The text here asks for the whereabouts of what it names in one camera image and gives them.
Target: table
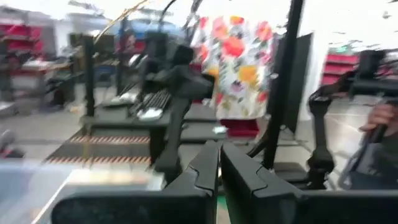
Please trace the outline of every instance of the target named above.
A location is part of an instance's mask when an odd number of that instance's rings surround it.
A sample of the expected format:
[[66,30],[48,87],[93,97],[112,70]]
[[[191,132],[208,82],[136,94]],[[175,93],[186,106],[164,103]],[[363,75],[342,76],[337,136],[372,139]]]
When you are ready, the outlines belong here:
[[58,201],[82,192],[161,190],[163,177],[131,170],[6,162],[0,165],[0,223],[48,224]]

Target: floral print cloth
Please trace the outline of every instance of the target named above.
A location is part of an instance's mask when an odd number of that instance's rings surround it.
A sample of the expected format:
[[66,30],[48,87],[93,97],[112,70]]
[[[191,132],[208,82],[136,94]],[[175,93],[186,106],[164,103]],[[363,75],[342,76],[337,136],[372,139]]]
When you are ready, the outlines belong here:
[[272,29],[267,21],[202,17],[196,62],[215,76],[212,99],[218,119],[256,119],[265,114],[272,55]]

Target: person's hand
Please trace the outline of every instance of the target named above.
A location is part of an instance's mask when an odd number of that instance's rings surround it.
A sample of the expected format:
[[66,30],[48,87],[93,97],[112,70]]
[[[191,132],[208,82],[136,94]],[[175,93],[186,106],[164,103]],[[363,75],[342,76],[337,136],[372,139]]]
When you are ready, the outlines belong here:
[[372,112],[369,114],[368,122],[360,127],[361,131],[371,131],[379,124],[386,124],[389,129],[395,129],[397,123],[398,112],[397,108],[392,105],[376,105]]

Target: hazard stripe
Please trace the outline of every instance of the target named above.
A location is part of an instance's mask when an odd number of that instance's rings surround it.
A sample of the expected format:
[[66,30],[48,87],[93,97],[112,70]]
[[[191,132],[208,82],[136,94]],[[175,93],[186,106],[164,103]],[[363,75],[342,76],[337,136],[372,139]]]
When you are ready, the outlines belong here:
[[148,164],[150,157],[137,156],[116,156],[116,157],[51,157],[45,161],[46,164],[80,164],[84,162],[93,162],[94,164]]
[[93,137],[85,137],[85,136],[76,136],[72,137],[71,139],[68,140],[69,143],[84,143],[84,142],[89,142],[90,144],[119,144],[119,145],[125,145],[125,144],[148,144],[150,138],[149,137],[137,137],[137,136],[132,136],[132,137],[99,137],[99,136],[93,136]]

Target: person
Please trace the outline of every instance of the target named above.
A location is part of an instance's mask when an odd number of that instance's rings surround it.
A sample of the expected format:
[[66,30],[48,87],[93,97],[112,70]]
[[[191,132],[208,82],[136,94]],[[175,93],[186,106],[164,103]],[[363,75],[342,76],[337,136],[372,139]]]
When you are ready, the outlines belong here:
[[368,116],[367,122],[359,128],[369,133],[380,124],[388,125],[381,144],[377,147],[366,146],[366,154],[355,172],[347,167],[350,184],[341,186],[351,190],[388,190],[398,189],[398,106],[376,105]]

